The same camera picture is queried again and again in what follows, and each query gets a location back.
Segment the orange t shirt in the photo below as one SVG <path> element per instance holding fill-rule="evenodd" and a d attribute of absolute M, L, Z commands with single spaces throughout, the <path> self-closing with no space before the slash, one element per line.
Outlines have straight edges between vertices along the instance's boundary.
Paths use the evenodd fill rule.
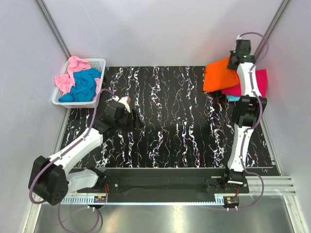
<path fill-rule="evenodd" d="M 235 70 L 227 68 L 229 57 L 205 67 L 203 92 L 214 92 L 237 86 L 240 83 Z"/>

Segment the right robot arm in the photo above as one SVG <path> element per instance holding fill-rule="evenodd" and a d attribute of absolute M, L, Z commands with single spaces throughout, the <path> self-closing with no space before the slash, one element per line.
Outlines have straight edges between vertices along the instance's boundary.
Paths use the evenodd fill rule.
<path fill-rule="evenodd" d="M 230 52 L 228 69 L 235 70 L 240 79 L 241 97 L 236 103 L 232 121 L 234 122 L 234 141 L 226 170 L 221 179 L 225 192 L 236 192 L 247 187 L 246 158 L 249 141 L 254 129 L 259 125 L 267 104 L 259 90 L 256 77 L 256 59 L 251 54 L 251 42 L 237 37 L 236 48 Z"/>

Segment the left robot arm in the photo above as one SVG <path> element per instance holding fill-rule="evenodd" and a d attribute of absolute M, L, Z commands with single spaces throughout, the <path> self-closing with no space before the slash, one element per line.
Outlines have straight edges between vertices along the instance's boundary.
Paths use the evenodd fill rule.
<path fill-rule="evenodd" d="M 103 173 L 95 169 L 71 172 L 88 153 L 101 146 L 120 130 L 137 128 L 136 112 L 130 108 L 129 97 L 114 98 L 106 111 L 78 138 L 48 158 L 35 159 L 28 184 L 29 197 L 37 203 L 33 194 L 50 205 L 59 204 L 67 193 L 90 188 L 94 192 L 104 189 Z"/>

